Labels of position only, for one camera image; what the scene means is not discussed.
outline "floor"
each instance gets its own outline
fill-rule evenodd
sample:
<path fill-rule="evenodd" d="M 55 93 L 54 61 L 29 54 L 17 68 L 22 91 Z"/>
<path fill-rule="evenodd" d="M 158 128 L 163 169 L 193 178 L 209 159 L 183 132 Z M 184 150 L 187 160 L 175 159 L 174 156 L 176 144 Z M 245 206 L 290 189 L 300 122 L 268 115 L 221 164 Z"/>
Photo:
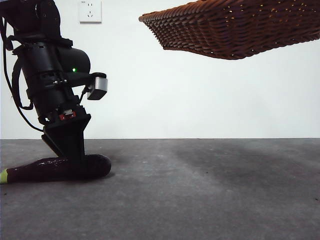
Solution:
<path fill-rule="evenodd" d="M 320 139 L 85 145 L 110 175 L 2 185 L 2 240 L 320 240 Z M 52 156 L 38 140 L 1 142 L 1 170 Z"/>

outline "black cable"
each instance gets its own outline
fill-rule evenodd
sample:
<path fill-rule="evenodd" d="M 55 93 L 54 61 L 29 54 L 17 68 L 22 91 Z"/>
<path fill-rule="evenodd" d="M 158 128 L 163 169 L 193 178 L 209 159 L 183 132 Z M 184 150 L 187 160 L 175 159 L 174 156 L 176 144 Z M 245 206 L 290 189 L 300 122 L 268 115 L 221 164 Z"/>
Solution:
<path fill-rule="evenodd" d="M 85 86 L 84 89 L 82 90 L 81 97 L 80 97 L 80 102 L 79 102 L 79 103 L 81 103 L 82 98 L 84 97 L 84 95 L 85 95 L 86 93 L 89 93 L 89 92 L 90 92 L 90 89 L 89 89 L 87 86 Z"/>
<path fill-rule="evenodd" d="M 7 20 L 5 19 L 4 22 L 3 22 L 3 19 L 1 18 L 1 34 L 2 35 L 2 39 L 5 40 L 6 39 L 6 36 L 7 36 Z M 4 69 L 4 76 L 5 76 L 5 80 L 6 80 L 6 83 L 8 84 L 8 87 L 10 89 L 10 92 L 12 94 L 12 96 L 14 95 L 13 93 L 13 90 L 12 90 L 12 86 L 10 84 L 10 80 L 9 80 L 9 76 L 8 76 L 8 71 L 7 71 L 7 49 L 6 49 L 6 42 L 3 41 L 3 69 Z M 29 120 L 26 118 L 26 116 L 23 114 L 23 112 L 21 111 L 20 107 L 19 107 L 19 104 L 14 101 L 14 104 L 18 110 L 18 112 L 20 113 L 21 117 L 25 120 L 25 122 L 31 127 L 33 128 L 34 130 L 37 130 L 39 132 L 44 132 L 43 130 L 41 130 L 40 128 L 37 128 L 35 126 L 33 126 Z"/>

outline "wicker basket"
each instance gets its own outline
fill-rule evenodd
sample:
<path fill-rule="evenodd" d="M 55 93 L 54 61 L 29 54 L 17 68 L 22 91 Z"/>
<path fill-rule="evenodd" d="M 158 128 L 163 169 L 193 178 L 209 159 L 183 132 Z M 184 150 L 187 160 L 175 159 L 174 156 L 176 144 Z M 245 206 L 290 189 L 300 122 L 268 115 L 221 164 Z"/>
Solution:
<path fill-rule="evenodd" d="M 165 50 L 236 60 L 320 38 L 320 0 L 200 0 L 139 17 Z"/>

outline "wall socket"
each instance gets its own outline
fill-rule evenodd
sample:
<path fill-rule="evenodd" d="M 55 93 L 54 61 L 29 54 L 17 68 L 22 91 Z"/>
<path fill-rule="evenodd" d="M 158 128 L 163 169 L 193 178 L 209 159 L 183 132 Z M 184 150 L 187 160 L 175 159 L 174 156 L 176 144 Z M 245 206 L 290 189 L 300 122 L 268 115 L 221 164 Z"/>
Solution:
<path fill-rule="evenodd" d="M 80 23 L 101 23 L 101 7 L 101 0 L 80 0 L 78 3 L 78 16 Z"/>

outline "black robotic arm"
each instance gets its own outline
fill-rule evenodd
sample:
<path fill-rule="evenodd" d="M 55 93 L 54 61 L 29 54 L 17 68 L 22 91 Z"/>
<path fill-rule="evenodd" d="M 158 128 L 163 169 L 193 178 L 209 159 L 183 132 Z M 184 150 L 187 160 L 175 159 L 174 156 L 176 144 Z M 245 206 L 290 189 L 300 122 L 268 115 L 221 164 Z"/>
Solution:
<path fill-rule="evenodd" d="M 43 125 L 42 139 L 59 156 L 84 164 L 84 129 L 91 119 L 72 88 L 85 86 L 89 100 L 99 100 L 107 92 L 104 73 L 90 74 L 87 54 L 72 48 L 73 42 L 61 37 L 60 14 L 53 0 L 0 0 L 0 29 L 4 47 L 17 55 L 12 74 L 12 95 L 17 107 L 19 75 L 22 69 L 27 95 Z M 7 22 L 14 35 L 6 36 Z M 13 49 L 12 41 L 21 45 Z"/>

